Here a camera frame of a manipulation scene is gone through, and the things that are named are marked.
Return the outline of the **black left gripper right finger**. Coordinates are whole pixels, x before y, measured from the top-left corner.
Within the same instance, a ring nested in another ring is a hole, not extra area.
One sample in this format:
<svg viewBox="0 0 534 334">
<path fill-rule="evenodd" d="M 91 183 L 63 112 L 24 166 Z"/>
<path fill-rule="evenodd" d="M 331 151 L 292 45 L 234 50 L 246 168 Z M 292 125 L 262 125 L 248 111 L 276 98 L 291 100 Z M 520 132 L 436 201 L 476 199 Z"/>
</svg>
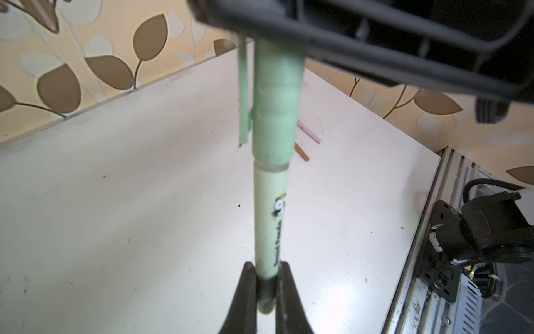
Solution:
<svg viewBox="0 0 534 334">
<path fill-rule="evenodd" d="M 276 334 L 314 333 L 307 320 L 288 262 L 280 263 L 277 279 L 275 293 L 275 332 Z"/>
</svg>

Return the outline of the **green pen cap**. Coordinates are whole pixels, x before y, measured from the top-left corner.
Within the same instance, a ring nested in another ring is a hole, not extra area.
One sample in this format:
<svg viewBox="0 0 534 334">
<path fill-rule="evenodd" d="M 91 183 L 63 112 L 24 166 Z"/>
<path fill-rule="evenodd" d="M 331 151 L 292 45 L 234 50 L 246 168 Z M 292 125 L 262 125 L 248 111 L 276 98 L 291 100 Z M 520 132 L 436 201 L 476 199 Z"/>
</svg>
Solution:
<svg viewBox="0 0 534 334">
<path fill-rule="evenodd" d="M 289 168 L 303 90 L 305 54 L 267 39 L 254 43 L 253 103 L 249 104 L 247 43 L 238 41 L 239 144 L 253 135 L 253 157 L 267 171 Z"/>
</svg>

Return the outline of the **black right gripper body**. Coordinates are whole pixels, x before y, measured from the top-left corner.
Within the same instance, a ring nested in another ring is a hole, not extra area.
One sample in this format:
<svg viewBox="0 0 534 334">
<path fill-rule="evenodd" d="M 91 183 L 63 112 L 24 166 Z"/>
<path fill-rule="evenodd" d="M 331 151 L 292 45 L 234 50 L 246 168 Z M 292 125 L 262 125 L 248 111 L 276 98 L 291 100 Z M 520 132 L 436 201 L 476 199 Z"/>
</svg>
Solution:
<svg viewBox="0 0 534 334">
<path fill-rule="evenodd" d="M 533 79 L 532 1 L 293 1 L 289 16 L 502 82 Z"/>
</svg>

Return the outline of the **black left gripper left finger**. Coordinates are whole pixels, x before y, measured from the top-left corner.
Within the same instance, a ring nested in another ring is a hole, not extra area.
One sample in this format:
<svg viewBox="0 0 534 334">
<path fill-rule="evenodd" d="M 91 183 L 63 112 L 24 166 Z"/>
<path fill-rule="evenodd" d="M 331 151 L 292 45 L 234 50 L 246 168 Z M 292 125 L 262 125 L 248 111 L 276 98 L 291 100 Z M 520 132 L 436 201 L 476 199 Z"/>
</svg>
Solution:
<svg viewBox="0 0 534 334">
<path fill-rule="evenodd" d="M 219 334 L 256 334 L 257 274 L 254 264 L 246 262 Z"/>
</svg>

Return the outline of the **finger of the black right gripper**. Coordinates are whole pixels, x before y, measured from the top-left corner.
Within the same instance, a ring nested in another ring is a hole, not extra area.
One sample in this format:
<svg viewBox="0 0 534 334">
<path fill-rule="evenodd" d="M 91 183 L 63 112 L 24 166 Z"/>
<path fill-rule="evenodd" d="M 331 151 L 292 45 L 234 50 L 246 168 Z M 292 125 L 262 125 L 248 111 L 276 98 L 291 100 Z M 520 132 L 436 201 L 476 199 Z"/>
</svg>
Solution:
<svg viewBox="0 0 534 334">
<path fill-rule="evenodd" d="M 189 1 L 197 21 L 301 48 L 310 58 L 386 86 L 408 84 L 493 100 L 533 102 L 533 79 L 508 83 L 297 22 L 293 1 Z"/>
</svg>

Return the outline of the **brown pen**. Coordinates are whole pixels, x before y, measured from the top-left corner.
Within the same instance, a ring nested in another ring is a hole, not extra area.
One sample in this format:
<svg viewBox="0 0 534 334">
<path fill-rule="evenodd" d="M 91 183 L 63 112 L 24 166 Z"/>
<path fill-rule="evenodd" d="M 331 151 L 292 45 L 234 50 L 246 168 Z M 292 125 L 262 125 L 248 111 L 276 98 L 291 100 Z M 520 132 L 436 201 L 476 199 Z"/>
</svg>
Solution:
<svg viewBox="0 0 534 334">
<path fill-rule="evenodd" d="M 310 161 L 310 157 L 307 155 L 307 153 L 299 146 L 299 144 L 294 143 L 294 147 L 296 152 L 299 154 L 299 156 L 306 162 Z"/>
</svg>

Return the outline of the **green pen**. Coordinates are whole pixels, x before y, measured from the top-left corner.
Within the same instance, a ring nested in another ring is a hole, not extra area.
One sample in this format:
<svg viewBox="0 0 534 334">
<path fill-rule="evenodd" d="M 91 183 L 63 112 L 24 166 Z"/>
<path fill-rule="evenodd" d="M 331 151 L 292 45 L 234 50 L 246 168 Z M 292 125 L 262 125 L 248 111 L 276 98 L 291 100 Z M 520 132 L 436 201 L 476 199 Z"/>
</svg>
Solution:
<svg viewBox="0 0 534 334">
<path fill-rule="evenodd" d="M 286 210 L 289 164 L 254 163 L 254 255 L 257 309 L 269 314 L 275 307 L 280 268 L 282 224 Z"/>
</svg>

